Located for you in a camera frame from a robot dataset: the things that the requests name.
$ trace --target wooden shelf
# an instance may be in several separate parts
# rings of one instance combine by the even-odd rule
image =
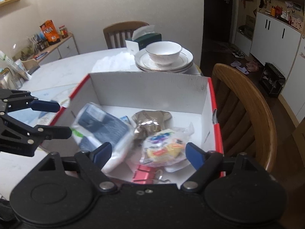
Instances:
[[[261,14],[263,14],[263,15],[269,16],[269,17],[273,18],[274,20],[277,20],[277,21],[279,21],[279,22],[285,24],[286,26],[289,26],[289,27],[293,28],[295,31],[297,31],[297,32],[299,32],[299,33],[302,33],[301,31],[299,31],[299,30],[296,29],[295,27],[293,27],[293,26],[291,26],[291,25],[289,25],[289,24],[287,24],[287,23],[285,23],[285,22],[283,22],[283,21],[281,21],[281,20],[279,20],[279,19],[276,19],[276,18],[273,17],[272,15],[265,14],[265,13],[262,13],[262,12],[258,12],[258,13],[261,13]]]
[[[19,1],[19,0],[7,0],[7,1],[4,1],[4,2],[0,2],[0,7],[8,5],[8,4],[13,3],[13,2],[17,2],[17,1]]]

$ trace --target stack of plates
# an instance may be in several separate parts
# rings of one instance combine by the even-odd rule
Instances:
[[[140,70],[146,72],[185,73],[193,65],[193,54],[182,48],[178,60],[169,66],[162,66],[153,62],[146,49],[142,49],[135,55],[135,64]]]

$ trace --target white box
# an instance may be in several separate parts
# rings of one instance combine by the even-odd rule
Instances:
[[[188,127],[193,123],[195,133],[190,137],[204,151],[223,153],[219,124],[216,123],[216,102],[211,78],[174,73],[102,72],[90,73],[70,95],[68,108],[62,107],[51,125],[71,126],[75,116],[88,102],[100,104],[116,116],[131,116],[141,110],[164,110],[172,114],[167,126]],[[73,156],[80,149],[73,138],[46,140],[46,151],[57,151],[62,157]],[[174,173],[164,173],[179,186],[195,169],[188,167]],[[133,173],[125,163],[111,176],[131,181]]]

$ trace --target doormat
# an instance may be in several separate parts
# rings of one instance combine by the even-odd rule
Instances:
[[[202,44],[203,52],[223,52],[232,53],[233,47],[229,46],[229,43],[216,41],[216,40],[204,40]]]

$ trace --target dining table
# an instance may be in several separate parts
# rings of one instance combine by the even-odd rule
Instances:
[[[105,57],[117,56],[122,52],[127,52],[127,48],[84,53],[47,63],[40,66],[40,68],[32,73],[31,80],[25,81],[20,90],[30,91],[31,95],[37,97],[39,100],[65,101],[81,80],[88,73],[92,72],[92,68],[97,61]],[[135,64],[131,64],[130,68],[124,71],[141,72]],[[193,64],[185,74],[200,75],[195,64]],[[28,108],[10,112],[9,115],[34,127],[40,122],[39,117],[41,112],[33,111]],[[3,196],[8,199],[13,187],[22,180],[22,178],[24,178],[25,175],[27,175],[28,172],[46,156],[46,154],[47,153],[39,148],[32,158],[0,152],[0,197]]]

